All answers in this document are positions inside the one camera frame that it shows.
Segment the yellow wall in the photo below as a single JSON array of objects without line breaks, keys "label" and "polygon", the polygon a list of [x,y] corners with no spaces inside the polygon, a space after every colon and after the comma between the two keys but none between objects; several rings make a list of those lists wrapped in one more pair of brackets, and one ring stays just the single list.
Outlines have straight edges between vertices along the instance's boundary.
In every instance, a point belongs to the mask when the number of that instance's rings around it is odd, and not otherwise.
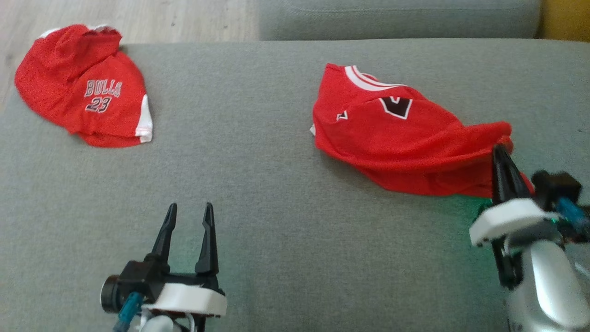
[{"label": "yellow wall", "polygon": [[590,0],[544,0],[539,36],[590,42]]}]

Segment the gray couch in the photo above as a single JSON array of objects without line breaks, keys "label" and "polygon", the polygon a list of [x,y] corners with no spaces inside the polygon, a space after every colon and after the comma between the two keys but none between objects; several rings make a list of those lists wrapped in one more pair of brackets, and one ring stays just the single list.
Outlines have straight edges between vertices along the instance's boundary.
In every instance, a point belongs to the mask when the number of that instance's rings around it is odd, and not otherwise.
[{"label": "gray couch", "polygon": [[[507,120],[526,174],[590,183],[590,45],[370,40],[129,45],[151,143],[90,147],[13,93],[0,118],[0,331],[109,331],[106,276],[179,204],[171,265],[192,270],[215,207],[228,315],[208,331],[502,331],[481,200],[381,189],[314,147],[326,62],[414,86],[464,123]],[[582,201],[588,202],[587,192]]]},{"label": "gray couch", "polygon": [[532,38],[541,0],[259,0],[263,40]]}]

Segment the wooden floor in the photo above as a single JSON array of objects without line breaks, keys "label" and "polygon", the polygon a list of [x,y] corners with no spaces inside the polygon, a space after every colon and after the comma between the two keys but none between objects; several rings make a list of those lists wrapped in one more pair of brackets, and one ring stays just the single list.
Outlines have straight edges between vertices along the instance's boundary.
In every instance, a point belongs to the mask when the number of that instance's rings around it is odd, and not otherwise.
[{"label": "wooden floor", "polygon": [[41,33],[109,24],[123,44],[258,39],[256,0],[0,0],[0,113],[14,71]]}]

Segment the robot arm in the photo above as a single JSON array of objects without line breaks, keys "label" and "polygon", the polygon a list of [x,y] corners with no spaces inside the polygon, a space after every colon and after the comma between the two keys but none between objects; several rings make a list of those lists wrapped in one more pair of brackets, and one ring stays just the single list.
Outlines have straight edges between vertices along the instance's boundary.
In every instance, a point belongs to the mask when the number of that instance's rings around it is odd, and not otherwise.
[{"label": "robot arm", "polygon": [[[104,282],[100,301],[105,312],[119,313],[115,331],[127,331],[131,319],[139,314],[141,332],[204,332],[207,318],[225,315],[227,299],[217,281],[213,205],[207,203],[205,209],[205,234],[194,274],[170,273],[168,256],[176,209],[175,203],[168,208],[153,249],[143,261],[129,261],[120,275]],[[185,317],[189,327],[175,322]]]},{"label": "robot arm", "polygon": [[493,152],[494,193],[470,228],[474,246],[491,246],[508,289],[509,331],[590,331],[590,307],[566,242],[588,242],[590,219],[578,207],[581,185],[567,173],[537,172],[535,195],[502,145]]}]

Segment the bulls jersey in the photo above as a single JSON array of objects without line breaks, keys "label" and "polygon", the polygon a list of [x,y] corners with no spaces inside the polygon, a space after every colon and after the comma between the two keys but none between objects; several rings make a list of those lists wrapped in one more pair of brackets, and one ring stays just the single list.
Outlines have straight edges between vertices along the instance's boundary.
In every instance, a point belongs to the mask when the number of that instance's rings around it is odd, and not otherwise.
[{"label": "bulls jersey", "polygon": [[96,147],[149,142],[152,117],[143,76],[111,27],[74,24],[43,33],[14,76],[37,114]]},{"label": "bulls jersey", "polygon": [[491,197],[491,151],[512,150],[507,122],[464,126],[403,84],[328,64],[313,108],[316,146],[383,188]]}]

